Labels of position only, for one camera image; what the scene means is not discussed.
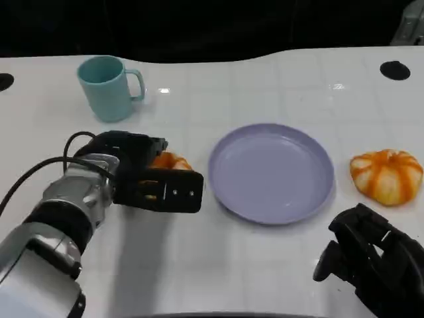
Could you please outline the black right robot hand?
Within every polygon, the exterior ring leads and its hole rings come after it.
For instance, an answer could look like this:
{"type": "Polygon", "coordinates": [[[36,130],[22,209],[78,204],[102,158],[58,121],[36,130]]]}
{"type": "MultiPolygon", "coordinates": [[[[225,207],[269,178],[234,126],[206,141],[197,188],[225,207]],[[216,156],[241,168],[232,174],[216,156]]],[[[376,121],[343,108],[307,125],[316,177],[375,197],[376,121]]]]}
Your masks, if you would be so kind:
{"type": "Polygon", "coordinates": [[[354,286],[377,317],[423,316],[423,247],[362,203],[329,225],[336,236],[316,265],[313,279],[331,274],[354,286]]]}

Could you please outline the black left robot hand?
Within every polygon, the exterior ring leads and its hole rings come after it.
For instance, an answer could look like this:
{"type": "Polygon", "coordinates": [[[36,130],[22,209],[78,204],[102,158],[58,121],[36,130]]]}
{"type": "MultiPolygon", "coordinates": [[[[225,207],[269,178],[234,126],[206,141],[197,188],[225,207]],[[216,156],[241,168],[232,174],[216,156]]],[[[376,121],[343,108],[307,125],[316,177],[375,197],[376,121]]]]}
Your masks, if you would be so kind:
{"type": "Polygon", "coordinates": [[[153,161],[168,146],[164,138],[125,131],[103,132],[80,148],[75,157],[108,154],[119,164],[113,172],[113,203],[149,211],[197,213],[203,176],[192,170],[155,168],[153,161]]]}

